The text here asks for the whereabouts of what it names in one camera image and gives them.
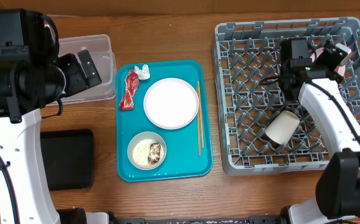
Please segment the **pink small bowl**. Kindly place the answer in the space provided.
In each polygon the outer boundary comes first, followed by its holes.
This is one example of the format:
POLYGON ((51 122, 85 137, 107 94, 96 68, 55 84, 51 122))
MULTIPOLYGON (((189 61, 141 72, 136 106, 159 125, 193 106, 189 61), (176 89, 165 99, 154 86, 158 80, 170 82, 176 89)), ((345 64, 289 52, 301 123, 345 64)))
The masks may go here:
POLYGON ((346 66, 345 65, 338 66, 336 71, 340 76, 343 77, 345 75, 345 72, 346 72, 346 66))

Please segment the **white tissue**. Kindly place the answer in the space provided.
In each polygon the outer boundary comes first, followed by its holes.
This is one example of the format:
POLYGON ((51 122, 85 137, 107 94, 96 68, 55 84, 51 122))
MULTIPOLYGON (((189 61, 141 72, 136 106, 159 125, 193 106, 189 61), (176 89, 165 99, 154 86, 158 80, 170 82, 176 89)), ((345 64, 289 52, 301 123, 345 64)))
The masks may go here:
POLYGON ((150 78, 150 71, 147 64, 144 64, 142 68, 135 65, 134 72, 138 75, 140 80, 148 80, 150 78))

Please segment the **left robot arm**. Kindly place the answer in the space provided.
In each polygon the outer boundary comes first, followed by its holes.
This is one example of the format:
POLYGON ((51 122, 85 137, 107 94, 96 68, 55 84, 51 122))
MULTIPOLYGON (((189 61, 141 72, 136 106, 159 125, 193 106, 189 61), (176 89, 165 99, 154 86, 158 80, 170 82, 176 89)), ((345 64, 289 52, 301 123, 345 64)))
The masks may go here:
POLYGON ((107 213, 56 209, 40 147, 41 109, 101 84, 87 50, 59 55, 53 20, 0 10, 0 221, 108 223, 107 213))

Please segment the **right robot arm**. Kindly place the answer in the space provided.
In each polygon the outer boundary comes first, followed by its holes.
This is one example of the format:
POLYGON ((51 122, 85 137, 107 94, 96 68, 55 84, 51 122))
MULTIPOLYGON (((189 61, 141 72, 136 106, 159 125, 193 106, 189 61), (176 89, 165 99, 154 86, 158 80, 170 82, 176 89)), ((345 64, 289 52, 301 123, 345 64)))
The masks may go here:
POLYGON ((330 156, 315 196, 284 209, 288 223, 347 223, 360 217, 360 125, 341 97, 338 73, 352 54, 332 42, 321 53, 306 39, 280 44, 279 86, 287 100, 298 101, 310 114, 330 156))

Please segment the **grey bowl with rice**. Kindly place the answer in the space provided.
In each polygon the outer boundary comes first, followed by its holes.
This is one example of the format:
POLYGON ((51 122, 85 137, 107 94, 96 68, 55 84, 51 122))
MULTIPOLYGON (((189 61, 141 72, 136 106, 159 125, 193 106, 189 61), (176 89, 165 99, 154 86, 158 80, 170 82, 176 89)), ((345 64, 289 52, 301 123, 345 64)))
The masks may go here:
POLYGON ((151 131, 145 131, 133 137, 128 145, 128 158, 130 162, 140 170, 152 170, 159 167, 165 160, 167 147, 164 139, 151 131), (150 145, 159 142, 161 145, 161 157, 155 164, 148 163, 150 145))

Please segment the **white paper cup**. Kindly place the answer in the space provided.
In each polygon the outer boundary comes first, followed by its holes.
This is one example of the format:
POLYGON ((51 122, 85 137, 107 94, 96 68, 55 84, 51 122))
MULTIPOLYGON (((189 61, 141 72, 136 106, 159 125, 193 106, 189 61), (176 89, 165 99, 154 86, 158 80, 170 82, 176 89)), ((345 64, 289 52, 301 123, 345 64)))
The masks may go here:
POLYGON ((287 144, 299 123, 297 115, 284 110, 267 126, 265 134, 277 144, 287 144))

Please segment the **pink round plate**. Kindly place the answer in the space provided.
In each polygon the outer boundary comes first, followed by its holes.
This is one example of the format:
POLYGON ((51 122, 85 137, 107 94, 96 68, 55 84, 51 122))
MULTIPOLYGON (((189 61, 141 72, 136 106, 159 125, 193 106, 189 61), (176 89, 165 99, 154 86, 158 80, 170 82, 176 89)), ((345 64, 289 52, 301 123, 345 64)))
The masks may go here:
POLYGON ((147 90, 143 108, 147 118, 163 129, 180 129, 197 115, 197 93, 188 82, 179 78, 164 78, 147 90))

